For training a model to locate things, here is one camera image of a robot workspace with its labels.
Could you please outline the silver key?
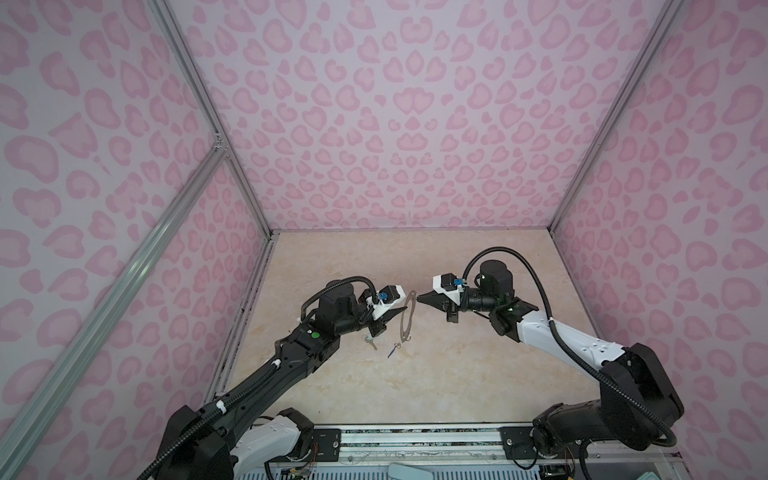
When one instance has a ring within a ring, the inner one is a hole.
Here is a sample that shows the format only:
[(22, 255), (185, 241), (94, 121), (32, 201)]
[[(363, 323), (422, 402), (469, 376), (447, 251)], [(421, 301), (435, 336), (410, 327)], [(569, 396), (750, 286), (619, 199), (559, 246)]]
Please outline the silver key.
[(367, 335), (367, 336), (365, 336), (365, 337), (364, 337), (364, 341), (365, 341), (365, 343), (366, 343), (367, 345), (369, 345), (370, 347), (372, 347), (374, 351), (377, 351), (377, 350), (378, 350), (378, 347), (377, 347), (377, 346), (376, 346), (376, 344), (375, 344), (374, 338), (373, 338), (373, 337), (371, 337), (370, 335)]

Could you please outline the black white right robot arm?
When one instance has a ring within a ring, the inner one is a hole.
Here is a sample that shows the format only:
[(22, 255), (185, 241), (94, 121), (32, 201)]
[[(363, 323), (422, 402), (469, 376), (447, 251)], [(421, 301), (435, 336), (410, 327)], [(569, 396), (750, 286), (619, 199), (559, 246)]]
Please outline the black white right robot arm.
[(516, 294), (505, 263), (482, 262), (473, 281), (438, 275), (431, 291), (417, 300), (444, 312), (452, 323), (465, 312), (484, 316), (498, 335), (545, 351), (597, 382), (598, 399), (555, 404), (533, 420), (531, 448), (540, 456), (552, 458), (588, 441), (618, 441), (636, 451), (675, 445), (672, 427), (684, 406), (656, 353), (640, 343), (605, 341), (556, 320)]

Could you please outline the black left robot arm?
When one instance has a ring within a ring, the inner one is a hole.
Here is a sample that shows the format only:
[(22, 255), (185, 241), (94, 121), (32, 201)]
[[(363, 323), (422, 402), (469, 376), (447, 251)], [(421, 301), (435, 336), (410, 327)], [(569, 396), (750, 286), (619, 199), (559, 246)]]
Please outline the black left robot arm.
[(363, 329), (380, 335), (405, 302), (400, 285), (376, 289), (364, 276), (329, 282), (303, 302), (296, 328), (261, 367), (199, 409), (184, 406), (171, 416), (140, 478), (236, 479), (279, 458), (311, 458), (314, 425), (304, 414), (287, 408), (264, 420), (264, 413), (328, 361), (342, 336)]

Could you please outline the silver perforated metal ring disc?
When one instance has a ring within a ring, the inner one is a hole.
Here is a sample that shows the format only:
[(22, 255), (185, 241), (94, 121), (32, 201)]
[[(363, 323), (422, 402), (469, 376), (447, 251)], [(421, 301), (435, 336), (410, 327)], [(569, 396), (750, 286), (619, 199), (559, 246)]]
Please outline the silver perforated metal ring disc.
[(411, 290), (406, 296), (406, 310), (401, 314), (400, 317), (399, 337), (401, 343), (405, 343), (411, 340), (411, 330), (416, 307), (417, 292), (415, 290)]

